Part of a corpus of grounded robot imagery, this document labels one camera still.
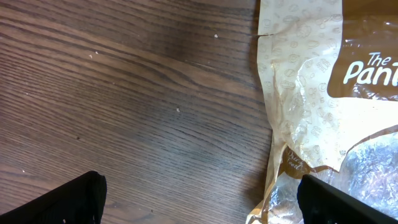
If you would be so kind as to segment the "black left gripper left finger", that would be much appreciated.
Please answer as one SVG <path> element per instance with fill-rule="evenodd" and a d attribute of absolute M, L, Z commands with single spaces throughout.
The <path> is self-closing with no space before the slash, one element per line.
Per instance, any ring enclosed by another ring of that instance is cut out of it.
<path fill-rule="evenodd" d="M 1 215 L 1 224 L 100 224 L 106 202 L 105 176 L 89 171 Z"/>

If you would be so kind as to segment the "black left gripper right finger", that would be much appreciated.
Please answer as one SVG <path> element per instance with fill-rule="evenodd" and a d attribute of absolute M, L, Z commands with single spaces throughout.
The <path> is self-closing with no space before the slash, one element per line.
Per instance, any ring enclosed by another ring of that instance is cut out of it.
<path fill-rule="evenodd" d="M 305 224 L 397 224 L 397 220 L 326 182 L 304 175 L 297 201 Z"/>

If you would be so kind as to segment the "brown snack packet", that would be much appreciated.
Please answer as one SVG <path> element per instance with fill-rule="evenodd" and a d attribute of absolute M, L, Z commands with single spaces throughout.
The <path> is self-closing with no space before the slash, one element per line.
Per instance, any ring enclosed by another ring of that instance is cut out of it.
<path fill-rule="evenodd" d="M 397 220 L 397 1 L 262 0 L 257 69 L 272 128 L 248 223 L 304 223 L 312 175 Z"/>

